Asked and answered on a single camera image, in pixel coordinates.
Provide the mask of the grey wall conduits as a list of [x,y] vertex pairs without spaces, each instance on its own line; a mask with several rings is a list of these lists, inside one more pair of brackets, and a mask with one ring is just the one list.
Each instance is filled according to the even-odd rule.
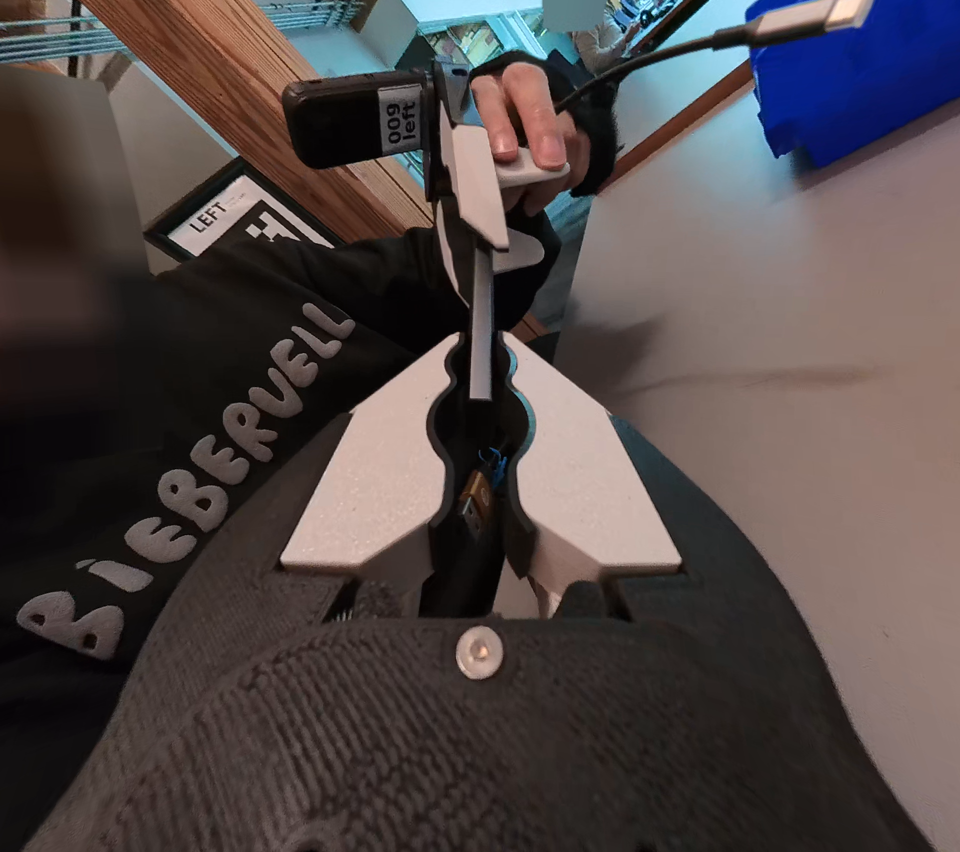
[[[258,6],[281,33],[344,28],[362,10],[357,0],[312,0]],[[130,52],[99,18],[78,16],[7,21],[1,24],[1,64],[32,65]]]

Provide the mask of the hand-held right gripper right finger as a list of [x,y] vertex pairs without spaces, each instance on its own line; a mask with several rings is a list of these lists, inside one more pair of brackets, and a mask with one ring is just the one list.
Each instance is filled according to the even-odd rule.
[[611,415],[507,332],[509,385],[532,426],[513,460],[519,508],[533,527],[528,580],[540,617],[577,582],[672,575],[682,558]]

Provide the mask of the wooden post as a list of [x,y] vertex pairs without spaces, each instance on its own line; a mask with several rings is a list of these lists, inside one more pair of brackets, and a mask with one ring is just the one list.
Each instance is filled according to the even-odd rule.
[[252,0],[80,0],[243,159],[344,241],[427,227],[424,189],[392,160],[316,171],[282,91],[315,70]]

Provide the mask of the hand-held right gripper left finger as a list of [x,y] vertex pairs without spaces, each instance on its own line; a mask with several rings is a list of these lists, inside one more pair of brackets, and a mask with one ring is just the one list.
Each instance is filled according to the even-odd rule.
[[460,339],[448,336],[354,408],[282,551],[283,570],[420,590],[448,483],[428,414],[450,388],[448,356]]

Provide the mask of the person's left hand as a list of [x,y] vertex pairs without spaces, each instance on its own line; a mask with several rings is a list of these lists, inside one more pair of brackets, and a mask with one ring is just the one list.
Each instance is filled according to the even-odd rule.
[[567,164],[567,133],[539,66],[518,62],[474,76],[470,91],[495,163],[514,162],[522,136],[537,168],[556,172]]

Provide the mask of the grey USB hub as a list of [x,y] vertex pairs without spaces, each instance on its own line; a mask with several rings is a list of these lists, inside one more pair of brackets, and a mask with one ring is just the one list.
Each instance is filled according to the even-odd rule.
[[[638,56],[584,83],[555,105],[570,110],[595,90],[616,89],[633,72],[699,51],[765,48],[820,38],[863,26],[876,0],[814,0],[772,10],[742,25],[714,32],[703,39],[658,49]],[[494,397],[494,248],[482,236],[473,240],[472,295],[469,302],[469,399],[489,402]]]

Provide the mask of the blue plastic bin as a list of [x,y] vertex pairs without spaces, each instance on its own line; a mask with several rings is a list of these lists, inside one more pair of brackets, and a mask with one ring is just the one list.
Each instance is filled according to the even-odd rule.
[[[811,0],[756,0],[752,19]],[[826,166],[959,94],[959,0],[874,0],[862,27],[750,53],[764,137]]]

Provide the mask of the black framed marker sign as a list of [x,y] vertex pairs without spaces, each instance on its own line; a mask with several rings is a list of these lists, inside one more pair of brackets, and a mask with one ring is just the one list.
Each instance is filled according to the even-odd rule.
[[344,244],[310,211],[242,158],[234,158],[157,216],[145,241],[175,262],[251,238],[282,238],[327,248]]

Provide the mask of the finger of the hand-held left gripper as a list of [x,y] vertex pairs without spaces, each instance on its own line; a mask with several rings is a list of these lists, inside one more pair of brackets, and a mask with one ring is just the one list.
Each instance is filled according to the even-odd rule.
[[474,233],[462,221],[454,195],[437,203],[437,236],[440,259],[457,296],[465,303],[474,300]]
[[532,236],[510,233],[486,131],[456,126],[447,132],[447,171],[462,221],[493,250],[494,269],[526,269],[545,258]]

